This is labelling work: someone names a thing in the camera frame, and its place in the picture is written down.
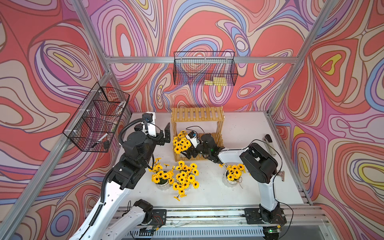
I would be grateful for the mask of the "sunflower pot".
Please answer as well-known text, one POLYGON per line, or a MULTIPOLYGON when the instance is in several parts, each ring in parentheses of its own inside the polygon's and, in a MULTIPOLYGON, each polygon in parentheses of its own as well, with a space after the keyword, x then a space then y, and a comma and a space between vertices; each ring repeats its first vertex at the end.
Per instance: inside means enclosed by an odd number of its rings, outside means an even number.
POLYGON ((162 164, 161 158, 155 158, 153 164, 149 166, 149 172, 152 173, 151 181, 160 190, 169 189, 175 183, 174 169, 174 166, 162 164))
POLYGON ((225 169, 225 172, 223 174, 223 183, 225 186, 231 188, 242 183, 242 175, 246 173, 246 168, 244 164, 219 164, 219 166, 225 169))
POLYGON ((173 149, 175 154, 181 154, 182 152, 187 151, 192 146, 191 141, 187 138, 186 131, 180 131, 173 138, 173 149))
POLYGON ((180 201, 181 198, 187 196, 187 190, 198 189, 200 186, 197 177, 200 172, 196 163, 186 164, 184 161, 178 161, 177 165, 172 168, 172 177, 169 179, 169 184, 176 196, 174 198, 180 201))

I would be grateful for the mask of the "wooden two-tier shelf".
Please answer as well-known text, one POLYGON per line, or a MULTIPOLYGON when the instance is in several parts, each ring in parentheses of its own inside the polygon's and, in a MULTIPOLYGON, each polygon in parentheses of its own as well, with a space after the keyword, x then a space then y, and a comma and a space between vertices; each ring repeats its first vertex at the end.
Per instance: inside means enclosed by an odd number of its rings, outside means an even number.
MULTIPOLYGON (((195 131, 198 134, 200 139, 203 134, 211 134, 215 139, 216 144, 219 147, 224 147, 222 129, 224 125, 224 112, 222 107, 209 107, 209 108, 173 108, 172 109, 172 118, 171 124, 174 131, 174 137, 180 131, 186 131, 187 134, 191 131, 195 131), (216 131, 208 132, 198 124, 208 122, 216 123, 216 131)), ((196 160, 205 160, 202 155, 198 155, 196 158, 187 158, 187 151, 182 152, 181 154, 175 154, 175 161, 196 161, 196 160)))

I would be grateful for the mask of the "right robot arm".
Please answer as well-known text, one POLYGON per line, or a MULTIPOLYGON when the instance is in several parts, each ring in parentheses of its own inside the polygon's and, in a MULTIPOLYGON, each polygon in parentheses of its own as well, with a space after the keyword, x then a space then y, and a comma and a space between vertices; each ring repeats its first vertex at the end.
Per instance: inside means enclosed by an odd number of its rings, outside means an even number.
POLYGON ((267 147, 264 149, 253 140, 247 147, 242 149, 225 149, 218 147, 211 134, 203 134, 200 138, 197 134, 187 134, 187 139, 192 146, 187 150, 187 158, 196 157, 201 154, 203 158, 216 164, 229 166, 235 164, 243 167, 258 182, 258 188, 261 196, 259 204, 259 214, 261 221, 284 225, 287 220, 284 219, 284 212, 280 207, 280 202, 276 200, 274 190, 274 178, 279 174, 278 162, 274 158, 278 152, 273 147, 273 141, 270 135, 265 135, 261 143, 267 147))

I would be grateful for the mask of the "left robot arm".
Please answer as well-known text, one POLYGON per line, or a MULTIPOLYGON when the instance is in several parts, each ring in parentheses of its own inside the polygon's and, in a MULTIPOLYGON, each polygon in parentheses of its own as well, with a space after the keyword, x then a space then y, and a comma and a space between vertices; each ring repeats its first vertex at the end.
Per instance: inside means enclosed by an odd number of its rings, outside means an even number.
POLYGON ((100 198, 83 224, 71 237, 73 240, 121 240, 139 225, 147 225, 153 217, 153 205, 140 199, 114 224, 110 224, 122 201, 135 188, 154 162, 156 146, 171 141, 171 125, 153 136, 150 126, 153 120, 136 119, 128 123, 118 135, 124 149, 119 162, 105 175, 100 198))

